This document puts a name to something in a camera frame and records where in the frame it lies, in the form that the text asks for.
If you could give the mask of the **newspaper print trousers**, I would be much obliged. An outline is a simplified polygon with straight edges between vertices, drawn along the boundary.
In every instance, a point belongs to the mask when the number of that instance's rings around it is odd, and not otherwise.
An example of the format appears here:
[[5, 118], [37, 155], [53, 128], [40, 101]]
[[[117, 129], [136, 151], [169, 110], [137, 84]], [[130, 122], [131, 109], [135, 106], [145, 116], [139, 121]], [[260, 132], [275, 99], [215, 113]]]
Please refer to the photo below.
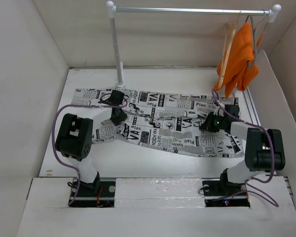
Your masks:
[[117, 136], [155, 150], [196, 157], [238, 158], [244, 155], [243, 141], [223, 129], [200, 129], [211, 113], [222, 114], [208, 95], [138, 91], [119, 88], [123, 93], [127, 118], [115, 126], [101, 119], [93, 126], [92, 143]]

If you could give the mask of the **wooden clothes hanger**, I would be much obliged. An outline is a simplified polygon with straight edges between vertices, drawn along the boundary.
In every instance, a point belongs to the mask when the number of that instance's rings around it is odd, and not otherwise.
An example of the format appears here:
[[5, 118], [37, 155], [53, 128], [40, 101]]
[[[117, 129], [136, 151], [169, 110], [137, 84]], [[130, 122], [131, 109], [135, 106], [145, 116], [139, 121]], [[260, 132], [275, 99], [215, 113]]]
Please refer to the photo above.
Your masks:
[[226, 33], [224, 38], [224, 45], [223, 45], [223, 52], [222, 52], [222, 60], [221, 60], [221, 71], [219, 75], [219, 84], [218, 89], [222, 88], [223, 80], [225, 71], [228, 64], [229, 54], [232, 46], [232, 42], [237, 30], [237, 23], [236, 22], [228, 22], [226, 27]]

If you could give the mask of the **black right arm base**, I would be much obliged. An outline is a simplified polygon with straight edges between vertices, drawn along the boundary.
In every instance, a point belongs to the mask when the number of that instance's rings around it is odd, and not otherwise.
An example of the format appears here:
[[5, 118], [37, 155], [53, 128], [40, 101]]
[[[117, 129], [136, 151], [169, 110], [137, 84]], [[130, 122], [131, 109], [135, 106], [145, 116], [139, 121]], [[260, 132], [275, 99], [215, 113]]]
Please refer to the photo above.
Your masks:
[[243, 184], [221, 184], [219, 180], [202, 181], [198, 193], [205, 200], [205, 207], [250, 207]]

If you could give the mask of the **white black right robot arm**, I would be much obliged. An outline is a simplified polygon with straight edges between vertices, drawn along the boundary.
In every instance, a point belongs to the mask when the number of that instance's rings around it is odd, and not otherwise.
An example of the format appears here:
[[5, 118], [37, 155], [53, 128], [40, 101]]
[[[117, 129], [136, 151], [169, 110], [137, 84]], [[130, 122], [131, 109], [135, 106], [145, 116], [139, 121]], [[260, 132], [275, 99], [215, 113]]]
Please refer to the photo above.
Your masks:
[[250, 180], [269, 183], [274, 172], [283, 170], [286, 164], [281, 131], [241, 120], [240, 109], [236, 105], [219, 105], [219, 109], [223, 113], [210, 112], [200, 129], [207, 132], [224, 131], [245, 140], [246, 146], [244, 160], [225, 169], [215, 188], [228, 195]]

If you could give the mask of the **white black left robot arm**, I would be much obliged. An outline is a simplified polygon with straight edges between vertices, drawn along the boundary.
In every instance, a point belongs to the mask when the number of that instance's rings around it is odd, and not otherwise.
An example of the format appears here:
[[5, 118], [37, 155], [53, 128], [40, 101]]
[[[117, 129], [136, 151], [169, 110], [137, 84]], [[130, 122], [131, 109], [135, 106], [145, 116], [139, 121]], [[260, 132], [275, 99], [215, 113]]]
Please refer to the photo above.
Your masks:
[[[63, 166], [77, 172], [76, 190], [84, 190], [88, 195], [96, 195], [100, 189], [100, 174], [88, 157], [93, 142], [101, 143], [113, 139], [118, 129], [126, 121], [127, 106], [125, 94], [112, 90], [107, 98], [100, 98], [95, 105], [66, 105], [56, 114], [52, 127], [52, 149], [56, 160]], [[74, 114], [64, 114], [58, 134], [55, 134], [57, 118], [62, 110], [69, 108], [91, 109], [90, 118], [81, 118]]]

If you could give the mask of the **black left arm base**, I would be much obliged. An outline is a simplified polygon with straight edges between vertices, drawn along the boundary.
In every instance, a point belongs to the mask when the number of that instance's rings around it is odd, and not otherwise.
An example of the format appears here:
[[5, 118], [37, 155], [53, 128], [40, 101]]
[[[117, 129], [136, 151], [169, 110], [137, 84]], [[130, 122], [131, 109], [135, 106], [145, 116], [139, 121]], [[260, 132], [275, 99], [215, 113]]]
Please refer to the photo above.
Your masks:
[[70, 187], [69, 207], [76, 208], [111, 208], [115, 200], [115, 178], [101, 178], [100, 185], [96, 191], [83, 186], [81, 183], [77, 190], [77, 179], [68, 182]]

